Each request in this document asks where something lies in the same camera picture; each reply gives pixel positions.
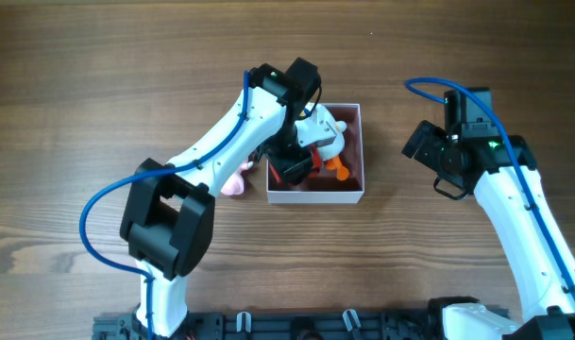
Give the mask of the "red toy truck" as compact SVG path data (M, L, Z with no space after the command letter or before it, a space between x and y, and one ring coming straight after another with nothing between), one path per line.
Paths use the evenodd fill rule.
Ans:
M318 174L323 163L314 146L267 151L266 158L275 180L292 185Z

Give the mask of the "white plush duck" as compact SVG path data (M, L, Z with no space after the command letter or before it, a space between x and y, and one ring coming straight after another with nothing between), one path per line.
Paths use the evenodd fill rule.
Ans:
M311 119L313 145L317 148L325 167L329 171L334 171L338 180L348 179L349 169L343 165L340 158L346 144L344 133L347 130L347 123L336 120L323 105L315 107Z

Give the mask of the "pink pig toy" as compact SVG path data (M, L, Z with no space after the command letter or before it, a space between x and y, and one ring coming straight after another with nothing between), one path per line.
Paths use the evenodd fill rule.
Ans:
M244 171L248 171L254 165L253 161L244 161L235 170L235 172L227 179L221 189L221 194L224 196L239 196L245 191L245 180L242 176Z

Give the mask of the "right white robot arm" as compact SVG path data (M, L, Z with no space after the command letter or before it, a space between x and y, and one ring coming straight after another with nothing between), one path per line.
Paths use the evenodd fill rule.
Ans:
M464 199L475 196L492 223L514 275L523 320L490 311L472 297L430 301L426 327L435 339L575 339L575 259L545 198L526 141L510 135L492 109L487 88L450 80L406 81L448 87L438 98L445 124L422 121L402 149Z

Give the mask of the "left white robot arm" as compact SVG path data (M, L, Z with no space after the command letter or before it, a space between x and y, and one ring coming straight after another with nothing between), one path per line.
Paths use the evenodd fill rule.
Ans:
M319 170L296 121L320 87L317 67L302 58L285 72L253 68L233 107L197 143L166 164L147 159L137 168L120 236L145 275L132 317L142 338L170 339L185 321L187 277L211 243L215 200L251 154L265 156L288 184Z

